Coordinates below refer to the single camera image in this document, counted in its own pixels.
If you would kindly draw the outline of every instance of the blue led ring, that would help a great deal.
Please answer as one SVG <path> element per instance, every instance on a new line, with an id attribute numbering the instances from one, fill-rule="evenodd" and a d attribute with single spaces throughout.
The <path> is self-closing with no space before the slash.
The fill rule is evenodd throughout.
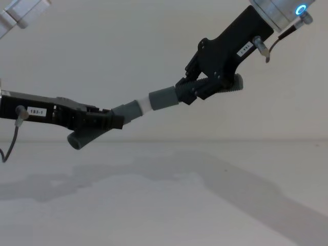
<path id="1" fill-rule="evenodd" d="M 307 6 L 305 4 L 302 4 L 296 9 L 295 13 L 296 13 L 296 15 L 301 15 L 306 9 L 307 9 Z"/>

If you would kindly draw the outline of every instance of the white table surface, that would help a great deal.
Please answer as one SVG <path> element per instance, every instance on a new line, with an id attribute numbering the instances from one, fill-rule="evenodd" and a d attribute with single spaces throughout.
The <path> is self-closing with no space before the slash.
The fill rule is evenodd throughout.
<path id="1" fill-rule="evenodd" d="M 327 246 L 327 177 L 328 142 L 20 143 L 0 245 Z"/>

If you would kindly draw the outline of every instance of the white wall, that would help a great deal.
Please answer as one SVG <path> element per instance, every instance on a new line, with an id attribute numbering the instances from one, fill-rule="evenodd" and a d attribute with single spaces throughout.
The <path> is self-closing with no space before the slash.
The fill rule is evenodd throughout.
<path id="1" fill-rule="evenodd" d="M 101 108 L 128 103 L 178 82 L 198 42 L 217 37 L 248 4 L 53 0 L 33 26 L 1 40 L 3 88 Z M 149 114 L 101 140 L 327 138 L 327 8 L 327 1 L 313 4 L 313 25 L 280 43 L 269 65 L 253 54 L 238 70 L 244 91 Z M 11 138 L 12 124 L 1 120 L 0 140 Z M 24 124 L 19 139 L 68 134 Z"/>
<path id="2" fill-rule="evenodd" d="M 1 245 L 326 246 L 327 148 L 19 144 L 0 165 Z"/>

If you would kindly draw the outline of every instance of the white label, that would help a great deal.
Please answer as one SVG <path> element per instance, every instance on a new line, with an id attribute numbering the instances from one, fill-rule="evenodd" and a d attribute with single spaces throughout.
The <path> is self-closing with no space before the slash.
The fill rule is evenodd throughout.
<path id="1" fill-rule="evenodd" d="M 27 112 L 29 113 L 29 115 L 32 115 L 32 116 L 40 116 L 40 117 L 47 116 L 47 109 L 28 107 Z"/>
<path id="2" fill-rule="evenodd" d="M 1 91 L 1 95 L 10 96 L 10 92 L 9 91 Z"/>
<path id="3" fill-rule="evenodd" d="M 247 51 L 250 50 L 254 45 L 251 42 L 248 42 L 244 47 L 241 48 L 241 50 L 238 51 L 237 55 L 242 57 L 243 55 L 246 54 Z"/>

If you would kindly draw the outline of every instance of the metal cylinder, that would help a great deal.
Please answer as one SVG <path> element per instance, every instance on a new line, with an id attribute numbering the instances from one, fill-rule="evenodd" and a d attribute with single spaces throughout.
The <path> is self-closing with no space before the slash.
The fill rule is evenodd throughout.
<path id="1" fill-rule="evenodd" d="M 261 17 L 277 32 L 283 31 L 315 0 L 250 0 Z"/>

